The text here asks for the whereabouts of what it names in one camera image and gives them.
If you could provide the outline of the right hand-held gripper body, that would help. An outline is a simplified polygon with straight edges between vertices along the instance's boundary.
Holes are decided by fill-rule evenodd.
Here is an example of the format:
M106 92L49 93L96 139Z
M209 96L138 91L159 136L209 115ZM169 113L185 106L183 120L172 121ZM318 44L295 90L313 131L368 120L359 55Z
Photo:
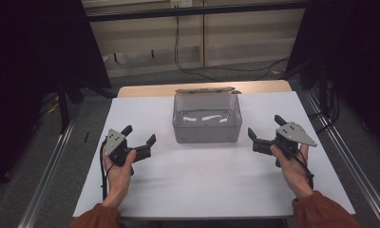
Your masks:
M274 145L278 147L283 155L289 160L295 157L299 144L317 147L317 143L297 123L277 121L279 128L275 130Z

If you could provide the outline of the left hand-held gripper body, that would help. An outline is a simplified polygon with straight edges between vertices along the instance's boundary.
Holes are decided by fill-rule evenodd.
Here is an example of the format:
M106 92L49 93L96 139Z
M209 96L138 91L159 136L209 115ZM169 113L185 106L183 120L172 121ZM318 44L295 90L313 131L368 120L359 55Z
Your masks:
M104 164L123 167L131 151L132 148L127 145L127 139L124 134L114 129L108 130L104 145Z

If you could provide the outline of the transparent grey plastic storage box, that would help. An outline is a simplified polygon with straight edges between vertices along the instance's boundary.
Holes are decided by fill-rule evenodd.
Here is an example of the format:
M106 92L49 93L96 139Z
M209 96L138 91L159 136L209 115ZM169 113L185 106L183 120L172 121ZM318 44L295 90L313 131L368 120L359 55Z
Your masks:
M178 143L235 143L242 126L238 95L177 92L172 125Z

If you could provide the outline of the person's left hand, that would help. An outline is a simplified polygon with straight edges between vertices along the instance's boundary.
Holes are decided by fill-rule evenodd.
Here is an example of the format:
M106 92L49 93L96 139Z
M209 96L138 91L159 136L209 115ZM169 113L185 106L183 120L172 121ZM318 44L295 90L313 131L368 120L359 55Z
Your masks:
M131 166L136 159L137 151L131 150L127 157L125 164L115 166L112 160L103 151L104 169L107 171L107 178L109 184L109 192L104 199L102 206L112 209L118 209L122 204L129 188L131 179Z

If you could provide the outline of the person's right hand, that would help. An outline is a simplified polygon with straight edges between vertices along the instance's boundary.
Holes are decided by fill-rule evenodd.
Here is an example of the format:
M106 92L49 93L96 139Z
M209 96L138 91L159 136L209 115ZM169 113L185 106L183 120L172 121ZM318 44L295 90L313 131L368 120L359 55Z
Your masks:
M271 145L270 150L278 159L283 177L295 196L299 200L303 200L312 195L314 190L309 185L306 171L302 165L296 159L288 160L276 145Z

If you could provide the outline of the light wooden table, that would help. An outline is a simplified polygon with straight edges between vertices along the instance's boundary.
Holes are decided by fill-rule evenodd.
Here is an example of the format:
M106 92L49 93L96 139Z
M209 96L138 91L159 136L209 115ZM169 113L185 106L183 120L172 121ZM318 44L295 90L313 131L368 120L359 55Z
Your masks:
M242 94L245 93L267 93L267 92L288 92L291 86L284 80L272 81L244 81L244 82L223 82L223 83L196 83L196 84L174 84L174 85L136 85L122 87L117 97L167 97L174 96L177 89L197 89L197 88L218 88L234 87Z

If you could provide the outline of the black metal stand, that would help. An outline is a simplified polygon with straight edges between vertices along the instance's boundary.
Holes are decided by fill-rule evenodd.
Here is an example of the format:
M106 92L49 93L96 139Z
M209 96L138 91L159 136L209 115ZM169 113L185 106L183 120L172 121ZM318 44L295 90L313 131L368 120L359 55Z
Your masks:
M324 116L329 116L328 108L328 87L327 87L327 72L326 65L320 63L320 79L319 79L319 104L321 112Z
M60 81L57 88L62 122L61 133L64 134L69 125L67 98L69 98L74 104L80 104L84 100L84 95L75 81Z

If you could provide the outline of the white table sheet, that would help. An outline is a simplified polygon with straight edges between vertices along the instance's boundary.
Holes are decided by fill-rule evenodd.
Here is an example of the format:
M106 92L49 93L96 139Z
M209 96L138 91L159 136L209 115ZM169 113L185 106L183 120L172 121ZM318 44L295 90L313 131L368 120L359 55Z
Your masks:
M293 213L294 193L272 156L257 153L247 135L274 137L274 116L314 129L295 92L241 94L242 126L236 142L179 143L172 125L171 97L113 100L104 129L132 125L128 137L138 146L157 141L152 156L134 163L135 174L120 207L126 219L285 218Z

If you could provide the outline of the black curtain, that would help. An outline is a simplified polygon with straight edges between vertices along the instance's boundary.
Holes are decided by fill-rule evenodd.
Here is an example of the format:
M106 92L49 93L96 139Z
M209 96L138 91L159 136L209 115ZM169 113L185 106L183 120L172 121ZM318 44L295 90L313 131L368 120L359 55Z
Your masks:
M83 0L0 0L0 182L39 118L42 98L109 87Z
M287 68L325 72L380 138L380 0L308 0Z

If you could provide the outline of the aluminium frame rail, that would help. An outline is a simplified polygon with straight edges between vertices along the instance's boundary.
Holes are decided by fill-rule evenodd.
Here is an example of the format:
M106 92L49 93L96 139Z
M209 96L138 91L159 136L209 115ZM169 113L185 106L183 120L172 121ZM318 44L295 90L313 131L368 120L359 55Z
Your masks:
M76 119L73 117L68 125L66 126L63 133L60 135L58 142L56 143L47 167L45 169L42 178L22 216L17 228L34 228L34 224L38 218L40 210L48 194L50 184L53 180L57 167L59 165L60 159L63 156L65 148L67 146L68 140L70 138L71 132L73 131Z
M377 220L380 222L380 195L375 187L372 185L367 175L358 164L352 151L349 149L341 134L338 132L332 121L328 119L319 107L319 101L312 91L305 91L305 96L309 101L314 113L318 116L318 120L324 127L324 131L330 137L332 144L335 146L336 151L342 158L346 167L349 169L354 181L356 182L359 190L363 194L370 209L375 214Z

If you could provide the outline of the black horizontal frame bar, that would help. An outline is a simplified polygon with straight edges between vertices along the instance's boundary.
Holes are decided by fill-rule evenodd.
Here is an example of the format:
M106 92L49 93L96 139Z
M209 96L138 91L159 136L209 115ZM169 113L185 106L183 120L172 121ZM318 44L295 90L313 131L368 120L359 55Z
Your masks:
M290 2L256 3L246 5L208 6L181 9L150 9L141 11L110 13L90 13L84 18L84 20L87 22L104 22L177 16L193 16L205 14L238 13L249 11L295 10L304 9L310 3L310 0L296 0Z

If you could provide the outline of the white wall socket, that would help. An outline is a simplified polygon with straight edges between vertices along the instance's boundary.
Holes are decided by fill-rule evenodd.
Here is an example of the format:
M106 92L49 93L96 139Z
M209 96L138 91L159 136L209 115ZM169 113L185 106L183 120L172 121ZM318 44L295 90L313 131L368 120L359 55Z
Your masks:
M176 8L191 8L193 6L193 0L170 0L172 9Z

